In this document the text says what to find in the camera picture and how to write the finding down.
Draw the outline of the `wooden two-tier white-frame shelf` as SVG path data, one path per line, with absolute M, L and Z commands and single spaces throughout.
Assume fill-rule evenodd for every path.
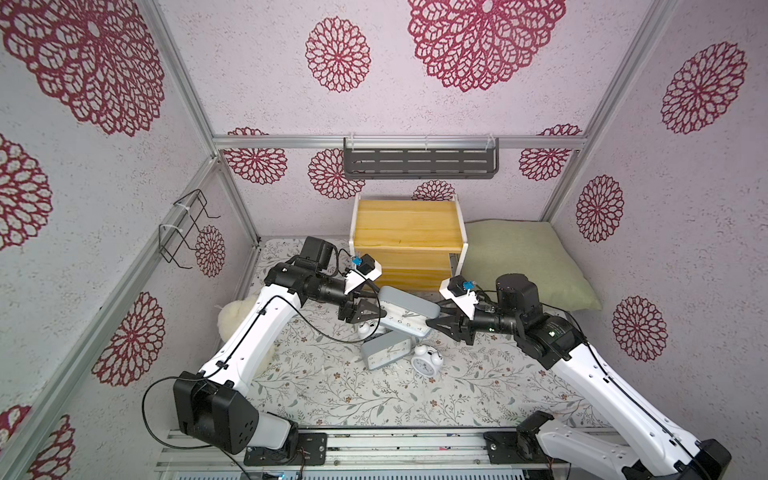
M 468 247 L 457 196 L 427 201 L 358 194 L 354 199 L 349 251 L 380 263 L 380 286 L 436 291 L 461 273 Z

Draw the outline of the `grey square alarm clock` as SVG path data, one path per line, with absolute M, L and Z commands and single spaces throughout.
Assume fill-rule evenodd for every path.
M 412 352 L 414 336 L 400 331 L 390 331 L 364 342 L 361 355 L 368 370 L 383 368 Z
M 441 313 L 438 304 L 391 286 L 380 288 L 378 300 L 385 312 L 381 318 L 385 327 L 420 339 L 431 331 L 427 321 Z

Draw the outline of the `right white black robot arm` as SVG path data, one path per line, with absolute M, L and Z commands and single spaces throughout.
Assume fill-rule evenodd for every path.
M 537 446 L 601 479 L 721 479 L 732 455 L 715 439 L 699 440 L 631 387 L 587 340 L 575 318 L 547 313 L 537 286 L 523 274 L 496 280 L 496 298 L 458 275 L 442 281 L 446 300 L 428 325 L 473 344 L 479 332 L 509 334 L 516 346 L 565 380 L 622 437 L 620 444 L 565 426 L 537 411 L 518 425 L 519 448 Z

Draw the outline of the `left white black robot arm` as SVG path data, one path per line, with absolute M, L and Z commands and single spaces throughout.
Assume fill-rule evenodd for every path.
M 295 422 L 260 412 L 247 398 L 250 382 L 278 336 L 307 301 L 336 305 L 350 320 L 364 288 L 382 274 L 365 254 L 343 276 L 326 273 L 334 247 L 309 237 L 291 259 L 267 273 L 254 306 L 224 346 L 197 372 L 176 377 L 173 396 L 182 433 L 228 454 L 263 448 L 292 459 L 299 446 Z

